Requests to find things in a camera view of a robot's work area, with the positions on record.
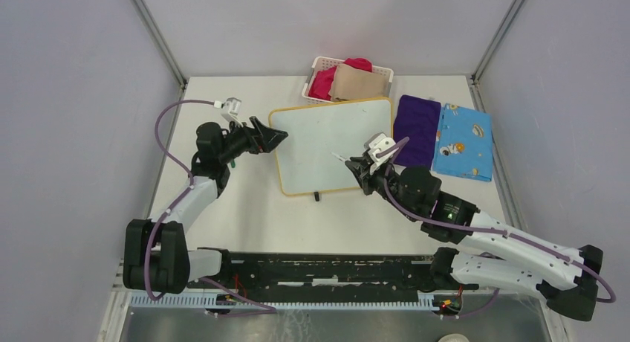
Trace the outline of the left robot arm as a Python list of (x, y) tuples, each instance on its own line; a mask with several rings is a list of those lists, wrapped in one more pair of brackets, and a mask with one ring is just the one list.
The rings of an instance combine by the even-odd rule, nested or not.
[(159, 214), (133, 219), (126, 227), (123, 285), (145, 291), (153, 300), (180, 294), (190, 282), (202, 278), (216, 288), (232, 282), (233, 267), (223, 262), (224, 251), (191, 250), (186, 232), (224, 192), (230, 165), (238, 156), (270, 153), (289, 136), (257, 117), (249, 123), (230, 123), (226, 129), (215, 122), (203, 123), (196, 135), (197, 150), (187, 168), (186, 186)]

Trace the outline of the yellow framed whiteboard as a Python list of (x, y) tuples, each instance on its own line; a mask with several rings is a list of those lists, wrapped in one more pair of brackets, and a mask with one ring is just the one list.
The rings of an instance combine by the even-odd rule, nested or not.
[(313, 195), (359, 186), (331, 153), (359, 157), (377, 133), (393, 133), (394, 106), (387, 97), (273, 110), (269, 126), (288, 133), (275, 150), (280, 190), (286, 196)]

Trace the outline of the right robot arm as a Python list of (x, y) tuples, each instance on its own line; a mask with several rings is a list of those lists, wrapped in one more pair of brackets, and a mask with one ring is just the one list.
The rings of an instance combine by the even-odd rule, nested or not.
[(600, 302), (601, 249), (569, 248), (511, 227), (442, 191), (441, 180), (425, 167), (396, 172), (391, 163), (377, 165), (368, 156), (350, 158), (345, 167), (365, 195), (378, 194), (419, 222), (430, 238), (448, 245), (438, 249), (429, 268), (434, 286), (507, 289), (535, 297), (564, 317), (592, 319)]

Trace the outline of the green whiteboard marker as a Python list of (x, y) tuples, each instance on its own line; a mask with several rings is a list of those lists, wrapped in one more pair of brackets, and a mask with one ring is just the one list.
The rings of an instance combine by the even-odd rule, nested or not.
[(338, 161), (345, 163), (346, 161), (348, 161), (348, 158), (345, 156), (342, 156), (340, 154), (337, 154), (335, 152), (331, 153)]

